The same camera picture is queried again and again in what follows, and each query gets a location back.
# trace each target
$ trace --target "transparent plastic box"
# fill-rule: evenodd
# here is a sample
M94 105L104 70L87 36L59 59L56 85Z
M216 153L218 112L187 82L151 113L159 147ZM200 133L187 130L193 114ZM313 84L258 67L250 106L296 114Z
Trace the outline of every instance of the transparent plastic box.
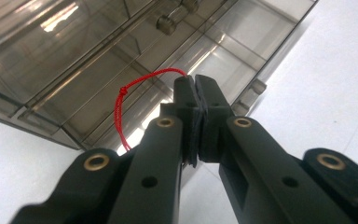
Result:
M170 66L213 77L245 114L265 89L260 71L315 3L0 0L0 121L72 148L117 149L119 88ZM172 100L176 77L130 89L126 135Z

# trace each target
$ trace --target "screw hole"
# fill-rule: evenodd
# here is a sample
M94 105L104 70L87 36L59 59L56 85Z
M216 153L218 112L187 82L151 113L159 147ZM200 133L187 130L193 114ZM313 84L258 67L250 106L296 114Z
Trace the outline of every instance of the screw hole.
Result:
M157 185L158 181L154 176L145 177L142 180L142 186L146 189L151 189Z
M92 158L89 161L89 164L95 166L95 165L101 165L103 162L104 162L104 159L101 157L98 157L98 158Z
M235 119L234 123L242 128L249 128L252 126L252 122L248 119Z
M88 171L103 169L109 163L109 157L102 153L94 154L84 161L84 168Z
M162 128L167 128L173 126L172 119L159 119L157 125Z
M332 169L332 170L343 170L345 169L345 162L342 161L339 157L322 153L319 154L316 160L323 166Z
M297 188L298 187L298 181L290 176L286 176L282 178L282 182L284 185L286 185L289 188Z

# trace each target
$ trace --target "red string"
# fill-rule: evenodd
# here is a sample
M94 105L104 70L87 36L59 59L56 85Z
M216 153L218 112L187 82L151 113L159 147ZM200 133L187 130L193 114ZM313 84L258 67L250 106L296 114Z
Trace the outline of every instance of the red string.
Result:
M128 93L128 88L135 85L136 83L142 82L150 77L155 77L155 76L158 76L158 75L160 75L162 73L166 73L166 72L176 72L184 77L187 76L187 74L184 71L182 71L178 68L164 68L164 69L158 70L156 72L147 74L145 76L139 77L139 78L133 80L132 82L130 82L129 84L127 84L126 86L123 86L120 88L120 92L118 93L116 103L115 103L115 112L114 112L115 127L116 127L118 134L120 135L121 143L123 144L123 147L127 151L129 151L131 149L131 147L128 144L126 137L124 136L123 129L121 127L121 120L122 120L121 106L123 105L124 96Z

